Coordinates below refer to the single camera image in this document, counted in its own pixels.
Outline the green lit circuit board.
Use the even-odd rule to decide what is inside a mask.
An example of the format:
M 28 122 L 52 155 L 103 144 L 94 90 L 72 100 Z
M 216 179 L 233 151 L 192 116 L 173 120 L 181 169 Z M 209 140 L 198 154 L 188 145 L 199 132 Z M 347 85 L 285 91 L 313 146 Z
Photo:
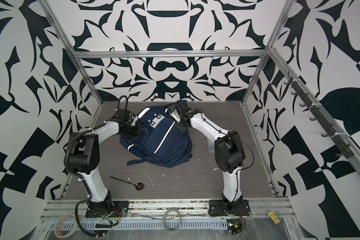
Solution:
M 246 221 L 244 218 L 240 219 L 228 219 L 227 231 L 230 235 L 237 235 L 246 228 Z

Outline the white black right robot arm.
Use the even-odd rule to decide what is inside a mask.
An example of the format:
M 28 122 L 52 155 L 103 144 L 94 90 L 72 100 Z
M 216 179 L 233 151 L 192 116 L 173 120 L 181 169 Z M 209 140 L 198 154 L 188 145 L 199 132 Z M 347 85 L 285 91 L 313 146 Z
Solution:
M 170 105 L 166 112 L 175 120 L 180 131 L 193 128 L 214 144 L 215 161 L 223 172 L 223 202 L 230 209 L 237 208 L 243 199 L 240 176 L 246 158 L 239 133 L 221 128 L 202 110 L 190 108 L 185 101 Z

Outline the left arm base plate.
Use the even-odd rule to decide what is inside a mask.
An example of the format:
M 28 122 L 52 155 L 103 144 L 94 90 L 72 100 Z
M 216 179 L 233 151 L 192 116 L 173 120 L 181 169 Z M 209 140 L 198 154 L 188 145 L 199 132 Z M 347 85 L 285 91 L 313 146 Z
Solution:
M 118 218 L 128 213 L 129 201 L 105 201 L 105 202 L 88 202 L 86 218 L 100 218 L 107 216 Z

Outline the yellow tape pieces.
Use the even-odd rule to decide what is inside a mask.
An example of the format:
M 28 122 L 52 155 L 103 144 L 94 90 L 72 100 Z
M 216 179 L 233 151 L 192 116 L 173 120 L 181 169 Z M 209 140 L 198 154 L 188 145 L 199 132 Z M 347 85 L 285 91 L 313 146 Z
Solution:
M 275 225 L 281 222 L 278 215 L 273 211 L 268 212 L 268 216 L 272 219 Z

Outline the black metal spoon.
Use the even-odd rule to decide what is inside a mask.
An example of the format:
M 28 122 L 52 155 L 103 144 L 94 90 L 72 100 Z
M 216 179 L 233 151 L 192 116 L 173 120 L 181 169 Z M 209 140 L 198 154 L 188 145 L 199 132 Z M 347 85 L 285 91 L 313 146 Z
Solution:
M 116 180 L 116 181 L 120 181 L 120 182 L 123 182 L 123 183 L 127 183 L 127 184 L 130 184 L 130 185 L 133 185 L 134 188 L 137 190 L 137 191 L 141 191 L 143 188 L 144 188 L 144 184 L 143 183 L 131 183 L 129 181 L 125 181 L 125 180 L 122 180 L 122 179 L 119 179 L 119 178 L 116 178 L 114 176 L 110 176 L 111 179 L 113 180 Z

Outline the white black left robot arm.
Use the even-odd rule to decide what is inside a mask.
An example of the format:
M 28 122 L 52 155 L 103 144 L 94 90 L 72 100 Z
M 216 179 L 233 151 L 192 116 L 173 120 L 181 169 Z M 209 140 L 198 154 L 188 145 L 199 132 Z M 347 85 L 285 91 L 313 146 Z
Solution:
M 128 110 L 128 98 L 125 107 L 120 108 L 118 102 L 115 114 L 102 124 L 88 128 L 82 132 L 70 135 L 64 157 L 64 165 L 68 173 L 78 177 L 82 182 L 88 199 L 85 202 L 91 208 L 110 210 L 113 207 L 110 191 L 105 187 L 100 172 L 100 143 L 113 135 L 136 137 L 141 130 L 138 127 L 138 117 Z

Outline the grey coat hook rack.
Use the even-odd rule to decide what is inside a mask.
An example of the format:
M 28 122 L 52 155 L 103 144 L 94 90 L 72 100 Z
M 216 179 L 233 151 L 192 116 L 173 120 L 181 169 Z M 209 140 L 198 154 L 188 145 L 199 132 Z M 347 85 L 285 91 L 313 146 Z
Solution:
M 285 85 L 290 85 L 294 92 L 292 95 L 299 96 L 303 101 L 300 104 L 302 108 L 308 109 L 313 115 L 310 121 L 317 121 L 324 129 L 325 133 L 321 134 L 323 138 L 331 138 L 334 144 L 339 149 L 335 155 L 338 157 L 345 157 L 350 159 L 355 155 L 351 149 L 351 145 L 346 141 L 346 133 L 340 130 L 339 127 L 335 126 L 335 121 L 332 120 L 328 111 L 322 104 L 319 103 L 317 98 L 311 93 L 301 79 L 295 79 L 288 72 L 288 81 Z

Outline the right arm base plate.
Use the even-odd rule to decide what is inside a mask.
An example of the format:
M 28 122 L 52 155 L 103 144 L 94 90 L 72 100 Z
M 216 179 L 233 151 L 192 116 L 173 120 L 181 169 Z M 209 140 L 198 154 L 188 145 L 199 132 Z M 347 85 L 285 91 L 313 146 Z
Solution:
M 249 216 L 251 209 L 249 201 L 240 196 L 234 202 L 229 202 L 225 197 L 222 200 L 209 200 L 208 214 L 211 217 L 219 216 Z

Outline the beige tape roll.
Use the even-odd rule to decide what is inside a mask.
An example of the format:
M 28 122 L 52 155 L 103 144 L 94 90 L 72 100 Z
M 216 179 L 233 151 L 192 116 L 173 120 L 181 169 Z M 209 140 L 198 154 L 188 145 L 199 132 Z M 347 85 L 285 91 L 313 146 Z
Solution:
M 54 234 L 58 239 L 70 238 L 78 229 L 74 214 L 68 214 L 59 219 L 55 225 Z

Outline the clear plastic pen box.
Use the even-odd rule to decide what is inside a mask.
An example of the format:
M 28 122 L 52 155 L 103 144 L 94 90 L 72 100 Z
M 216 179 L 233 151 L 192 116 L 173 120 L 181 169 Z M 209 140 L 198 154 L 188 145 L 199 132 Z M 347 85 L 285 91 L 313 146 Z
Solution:
M 209 153 L 214 153 L 215 152 L 215 143 L 214 141 L 211 141 L 210 139 L 207 139 L 208 141 L 208 151 Z

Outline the navy blue student backpack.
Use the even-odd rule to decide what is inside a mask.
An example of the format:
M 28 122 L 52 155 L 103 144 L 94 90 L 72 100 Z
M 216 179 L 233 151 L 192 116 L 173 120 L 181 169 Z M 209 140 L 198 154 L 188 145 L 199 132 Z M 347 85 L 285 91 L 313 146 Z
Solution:
M 169 105 L 145 108 L 136 122 L 139 134 L 135 137 L 121 135 L 120 144 L 138 157 L 128 166 L 148 162 L 173 168 L 188 162 L 192 157 L 192 140 L 189 132 L 181 132 L 170 115 Z

